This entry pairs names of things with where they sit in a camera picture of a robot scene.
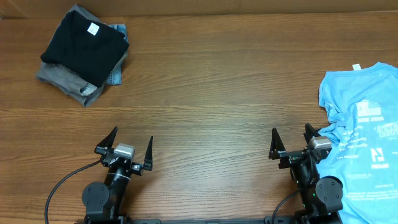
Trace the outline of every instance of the clothing tag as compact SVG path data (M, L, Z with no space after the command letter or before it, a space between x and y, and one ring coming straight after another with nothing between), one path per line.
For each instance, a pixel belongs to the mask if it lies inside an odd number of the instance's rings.
M360 70L361 66L359 64L353 65L354 70Z
M100 27L92 22L90 27L88 28L87 32L95 35L95 34L97 34L99 29L100 29Z

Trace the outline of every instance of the wooden table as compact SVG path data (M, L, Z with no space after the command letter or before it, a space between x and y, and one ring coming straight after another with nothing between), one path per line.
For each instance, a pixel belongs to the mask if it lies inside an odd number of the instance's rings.
M131 46L123 84L89 108L35 79L60 19L0 21L0 223L43 223L53 186L116 143L154 170L134 176L133 218L262 218L296 188L268 160L271 129L301 150L305 123L328 125L318 106L325 71L377 61L398 65L398 13L102 18L125 23ZM90 168L56 192L50 223L85 215L81 192L107 169ZM299 197L280 214L301 209Z

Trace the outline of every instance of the black cable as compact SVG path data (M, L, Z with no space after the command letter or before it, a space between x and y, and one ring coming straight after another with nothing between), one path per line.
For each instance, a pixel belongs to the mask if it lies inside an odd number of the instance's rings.
M300 190L296 190L295 192L291 193L289 196L287 196L285 199L283 199L278 206L276 206L274 213L272 214L272 219L271 219L271 223L275 224L275 217L276 217L276 213L278 212L278 209L289 199L291 199L294 195L296 195L297 193L299 193Z
M82 168L80 168L80 169L77 169L77 170L71 172L70 174L68 174L66 177L64 177L62 180L60 180L60 181L56 184L56 186L52 189L52 191L51 191L51 193L50 193L50 195L49 195L49 197L48 197L48 199L47 199L47 202L45 203L45 207L44 207L44 221L45 221L45 224L49 224L49 204L50 204L50 200L51 200L51 198L52 198L52 195L53 195L53 194L55 193L55 191L59 188L59 186L60 186L62 183L64 183L69 177L71 177L71 176L73 176L73 175L79 173L79 172L82 171L82 170L85 170L85 169L87 169L87 168L90 168L90 167L92 167L92 166L95 166L95 165L99 164L100 162L102 162L103 160L104 160L104 158L101 157L100 160L98 160L98 161L96 161L96 162L93 162L92 164L88 164L87 166L84 166L84 167L82 167Z
M313 164L312 164L312 156L311 156L311 152L308 153L309 159L310 159L310 180L308 181L307 186L309 186L311 184L312 178L313 178Z
M290 168L290 177L292 178L292 180L295 182L295 180L294 180L294 176L293 176L293 170L292 170L292 168Z

